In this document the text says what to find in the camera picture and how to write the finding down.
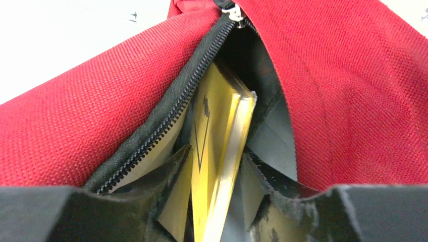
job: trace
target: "black zipper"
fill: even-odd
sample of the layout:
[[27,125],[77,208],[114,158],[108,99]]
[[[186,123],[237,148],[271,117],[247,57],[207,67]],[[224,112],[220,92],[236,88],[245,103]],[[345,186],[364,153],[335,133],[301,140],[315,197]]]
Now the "black zipper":
[[144,158],[147,154],[149,154],[156,144],[165,136],[165,134],[172,128],[177,119],[183,113],[187,104],[190,102],[200,80],[213,62],[215,56],[218,54],[220,48],[226,41],[226,38],[231,33],[232,29],[235,27],[242,28],[245,25],[248,25],[255,31],[253,24],[247,18],[244,18],[242,21],[236,21],[236,18],[230,17],[230,20],[228,20],[221,27],[220,31],[210,44],[208,51],[203,54],[200,62],[194,68],[194,71],[187,85],[185,86],[184,91],[174,103],[167,117],[165,117],[162,123],[154,130],[149,138],[146,139],[144,144],[139,147],[137,151],[135,151],[131,157],[122,166],[120,166],[119,169],[96,191],[97,194],[108,193],[108,191],[111,190],[121,179],[123,179],[124,176],[126,176],[135,167],[135,165],[137,165],[141,158]]

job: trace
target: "red bag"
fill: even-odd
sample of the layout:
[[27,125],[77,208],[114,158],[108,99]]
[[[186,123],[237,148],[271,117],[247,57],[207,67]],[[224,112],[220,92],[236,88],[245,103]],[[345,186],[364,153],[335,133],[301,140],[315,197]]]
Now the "red bag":
[[[82,186],[216,22],[207,2],[173,1],[178,16],[1,105],[0,185]],[[427,39],[377,0],[236,3],[284,91],[300,182],[428,182]]]

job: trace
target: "bag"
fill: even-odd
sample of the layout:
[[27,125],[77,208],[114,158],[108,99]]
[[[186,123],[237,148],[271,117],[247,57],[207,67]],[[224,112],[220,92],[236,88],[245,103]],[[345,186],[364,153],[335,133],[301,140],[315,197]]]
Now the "bag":
[[427,39],[374,0],[236,0],[239,23],[208,2],[173,1],[167,21],[0,105],[0,185],[107,192],[217,55],[256,90],[256,119],[284,96],[300,183],[428,181]]

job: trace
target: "zipper pull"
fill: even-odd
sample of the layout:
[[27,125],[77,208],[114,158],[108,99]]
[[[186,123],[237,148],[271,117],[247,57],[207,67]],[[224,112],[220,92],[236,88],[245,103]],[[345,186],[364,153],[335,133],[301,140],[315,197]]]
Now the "zipper pull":
[[238,29],[242,29],[247,26],[244,21],[244,19],[247,18],[247,15],[241,10],[241,8],[237,4],[235,4],[235,6],[230,9],[222,9],[222,12],[224,14],[229,14],[229,19],[238,23]]

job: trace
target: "silver zipper slider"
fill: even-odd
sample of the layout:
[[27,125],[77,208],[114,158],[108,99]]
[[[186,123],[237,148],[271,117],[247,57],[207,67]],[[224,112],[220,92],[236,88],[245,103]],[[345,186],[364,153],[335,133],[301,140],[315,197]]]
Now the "silver zipper slider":
[[222,9],[224,14],[229,14],[229,19],[238,23],[237,28],[242,29],[246,26],[244,19],[247,18],[247,15],[241,10],[241,8],[235,4],[233,8]]

